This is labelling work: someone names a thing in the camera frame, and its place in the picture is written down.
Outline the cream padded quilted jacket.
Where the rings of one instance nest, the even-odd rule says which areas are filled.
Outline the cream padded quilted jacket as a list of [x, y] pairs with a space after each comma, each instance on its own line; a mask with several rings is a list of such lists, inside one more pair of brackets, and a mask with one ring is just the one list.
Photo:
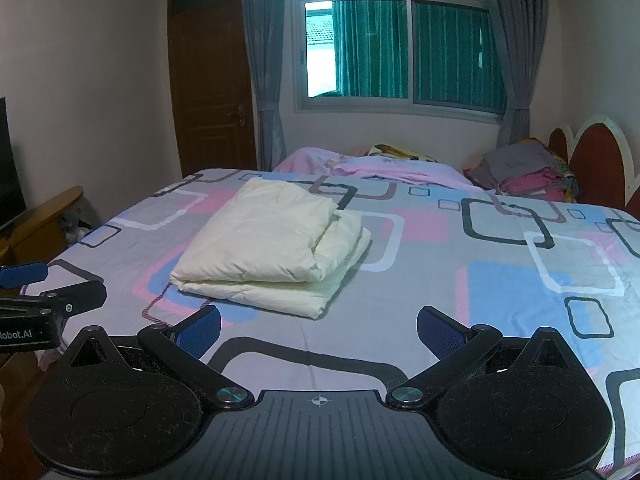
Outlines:
[[360, 214], [286, 181], [247, 181], [171, 271], [182, 292], [316, 320], [370, 245]]

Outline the patterned grey bed sheet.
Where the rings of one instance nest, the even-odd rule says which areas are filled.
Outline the patterned grey bed sheet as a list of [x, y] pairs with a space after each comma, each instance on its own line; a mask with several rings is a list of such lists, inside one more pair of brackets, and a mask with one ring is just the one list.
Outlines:
[[[71, 318], [62, 341], [87, 325], [132, 335], [203, 307], [171, 270], [196, 233], [252, 173], [205, 169], [163, 188], [51, 261], [29, 294], [101, 280], [102, 308]], [[613, 417], [599, 465], [606, 478], [639, 470], [639, 223], [612, 208], [492, 198], [357, 178], [301, 176], [299, 186], [360, 215], [371, 234], [321, 318], [221, 301], [221, 334], [205, 361], [260, 393], [386, 390], [433, 362], [416, 334], [432, 306], [506, 336], [558, 330]]]

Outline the pile of folded clothes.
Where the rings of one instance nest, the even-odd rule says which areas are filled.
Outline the pile of folded clothes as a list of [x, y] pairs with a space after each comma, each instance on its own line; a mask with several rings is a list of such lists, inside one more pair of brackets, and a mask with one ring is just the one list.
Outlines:
[[568, 163], [537, 139], [496, 148], [463, 174], [480, 188], [500, 195], [574, 203], [579, 194]]

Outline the brown wooden door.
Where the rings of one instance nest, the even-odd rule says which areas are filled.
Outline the brown wooden door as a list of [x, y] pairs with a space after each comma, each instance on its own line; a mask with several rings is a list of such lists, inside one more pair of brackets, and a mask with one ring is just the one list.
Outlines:
[[255, 169], [241, 0], [168, 0], [168, 65], [180, 167]]

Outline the grey curtain right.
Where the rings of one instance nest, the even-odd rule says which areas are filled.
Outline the grey curtain right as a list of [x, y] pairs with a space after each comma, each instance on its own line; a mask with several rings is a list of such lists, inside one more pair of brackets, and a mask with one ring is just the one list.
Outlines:
[[518, 143], [530, 135], [530, 103], [548, 25], [549, 0], [487, 0], [506, 108], [497, 145]]

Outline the pink blanket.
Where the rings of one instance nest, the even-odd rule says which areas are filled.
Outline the pink blanket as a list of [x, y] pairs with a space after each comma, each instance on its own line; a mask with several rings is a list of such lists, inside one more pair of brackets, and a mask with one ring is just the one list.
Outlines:
[[439, 162], [424, 162], [385, 155], [349, 156], [323, 148], [299, 148], [272, 170], [306, 176], [380, 178], [407, 184], [436, 184], [459, 191], [478, 191], [457, 169]]

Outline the black television screen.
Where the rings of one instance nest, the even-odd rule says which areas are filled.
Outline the black television screen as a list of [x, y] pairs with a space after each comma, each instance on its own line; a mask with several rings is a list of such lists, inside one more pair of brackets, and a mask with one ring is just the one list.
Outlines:
[[0, 226], [5, 230], [26, 211], [9, 133], [6, 98], [0, 100]]

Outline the red white headboard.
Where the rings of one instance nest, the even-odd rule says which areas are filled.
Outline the red white headboard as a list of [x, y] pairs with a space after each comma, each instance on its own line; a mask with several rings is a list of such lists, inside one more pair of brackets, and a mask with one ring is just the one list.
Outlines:
[[574, 174], [578, 203], [611, 207], [639, 219], [639, 164], [613, 119], [596, 115], [574, 133], [567, 125], [550, 133], [548, 148]]

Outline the yellow patterned pillow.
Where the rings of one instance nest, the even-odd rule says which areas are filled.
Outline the yellow patterned pillow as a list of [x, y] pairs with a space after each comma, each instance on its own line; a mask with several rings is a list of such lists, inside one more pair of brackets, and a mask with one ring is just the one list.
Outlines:
[[404, 148], [398, 148], [386, 143], [372, 145], [366, 153], [367, 156], [384, 156], [394, 159], [417, 160], [418, 162], [436, 162], [434, 157], [427, 154], [420, 154]]

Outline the window with green curtain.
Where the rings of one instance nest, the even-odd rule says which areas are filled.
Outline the window with green curtain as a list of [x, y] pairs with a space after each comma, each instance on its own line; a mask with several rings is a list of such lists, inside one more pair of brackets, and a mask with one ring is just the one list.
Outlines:
[[506, 108], [488, 0], [294, 0], [293, 25], [303, 107]]

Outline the wooden tv cabinet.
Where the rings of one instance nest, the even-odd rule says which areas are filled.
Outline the wooden tv cabinet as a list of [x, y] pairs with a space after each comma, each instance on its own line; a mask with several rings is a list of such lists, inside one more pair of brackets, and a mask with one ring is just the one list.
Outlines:
[[62, 254], [68, 244], [60, 220], [83, 197], [84, 189], [75, 185], [22, 214], [1, 239], [1, 265], [49, 263]]

